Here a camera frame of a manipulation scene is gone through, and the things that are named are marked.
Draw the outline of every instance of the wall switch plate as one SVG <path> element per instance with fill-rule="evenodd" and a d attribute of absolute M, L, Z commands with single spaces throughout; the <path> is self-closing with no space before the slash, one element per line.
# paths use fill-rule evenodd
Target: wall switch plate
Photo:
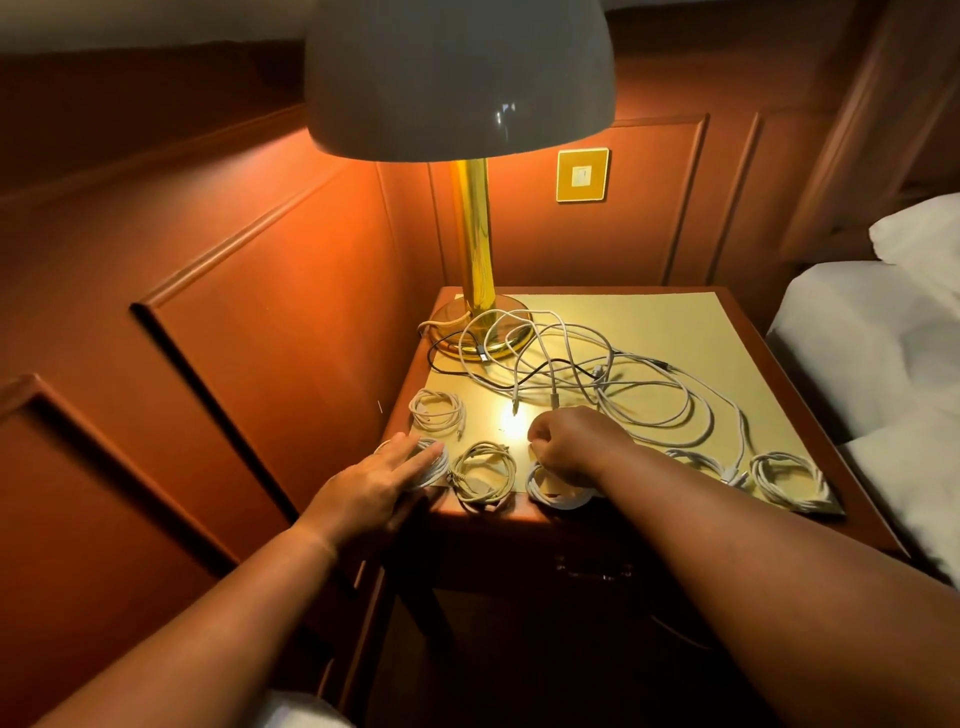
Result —
<path fill-rule="evenodd" d="M 602 202 L 607 197 L 610 150 L 563 149 L 557 153 L 557 202 Z"/>
<path fill-rule="evenodd" d="M 574 187 L 589 187 L 590 186 L 590 172 L 593 171 L 593 167 L 574 167 L 573 176 L 571 185 Z"/>

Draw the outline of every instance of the person's left hand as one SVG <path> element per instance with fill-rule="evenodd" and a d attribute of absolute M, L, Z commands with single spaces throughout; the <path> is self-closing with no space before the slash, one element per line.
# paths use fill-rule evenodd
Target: person's left hand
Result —
<path fill-rule="evenodd" d="M 380 452 L 331 477 L 294 528 L 340 550 L 357 537 L 386 527 L 410 478 L 444 451 L 443 444 L 436 443 L 408 460 L 419 440 L 417 435 L 398 432 Z"/>

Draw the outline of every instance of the brass lamp base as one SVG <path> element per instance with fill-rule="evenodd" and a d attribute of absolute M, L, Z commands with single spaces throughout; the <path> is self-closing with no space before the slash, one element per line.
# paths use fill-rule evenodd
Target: brass lamp base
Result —
<path fill-rule="evenodd" d="M 518 308 L 526 309 L 526 306 L 517 299 L 500 295 L 497 295 L 494 307 L 505 311 L 513 311 Z M 461 298 L 454 299 L 447 305 L 439 308 L 434 312 L 433 316 L 430 317 L 433 321 L 450 322 L 448 326 L 440 325 L 438 327 L 430 327 L 428 330 L 427 335 L 430 338 L 430 342 L 437 345 L 438 351 L 453 358 L 459 358 L 462 354 L 463 358 L 467 361 L 483 361 L 485 358 L 499 359 L 510 356 L 511 349 L 517 351 L 525 347 L 530 339 L 533 338 L 534 332 L 532 327 L 525 326 L 517 319 L 505 319 L 500 322 L 496 330 L 491 333 L 488 339 L 488 346 L 484 349 L 484 337 L 500 316 L 500 314 L 486 313 L 481 314 L 480 320 L 470 327 L 470 333 L 474 334 L 476 339 L 468 334 L 464 337 L 464 345 L 461 348 L 458 346 L 460 341 L 459 332 L 464 330 L 464 327 L 467 325 L 468 319 L 465 319 L 467 313 L 467 301 Z M 531 320 L 529 314 L 524 318 L 528 321 Z"/>

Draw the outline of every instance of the forearm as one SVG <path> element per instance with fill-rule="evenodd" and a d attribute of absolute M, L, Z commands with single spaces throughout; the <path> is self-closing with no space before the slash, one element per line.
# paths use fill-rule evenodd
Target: forearm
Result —
<path fill-rule="evenodd" d="M 640 446 L 619 450 L 600 480 L 783 717 L 957 710 L 952 590 Z"/>
<path fill-rule="evenodd" d="M 314 534 L 284 531 L 39 725 L 235 725 L 333 563 Z"/>

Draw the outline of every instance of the gold lamp stem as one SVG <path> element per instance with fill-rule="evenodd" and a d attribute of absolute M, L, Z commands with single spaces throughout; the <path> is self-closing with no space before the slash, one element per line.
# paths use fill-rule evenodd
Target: gold lamp stem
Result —
<path fill-rule="evenodd" d="M 496 308 L 509 311 L 525 308 L 517 299 L 497 296 L 493 289 L 487 161 L 463 159 L 450 162 L 450 178 L 453 180 L 460 258 L 464 266 L 464 297 L 434 312 L 428 329 L 430 339 L 441 352 L 462 356 L 469 361 L 509 356 L 530 341 L 533 329 L 514 318 L 491 330 L 497 317 L 494 314 L 483 316 Z M 456 333 L 471 320 L 475 321 L 470 325 L 470 336 L 465 337 L 461 347 Z"/>
<path fill-rule="evenodd" d="M 459 221 L 457 237 L 464 266 L 464 299 L 476 317 L 494 308 L 493 261 L 490 247 L 490 198 L 487 161 L 461 159 L 450 162 L 453 205 Z"/>

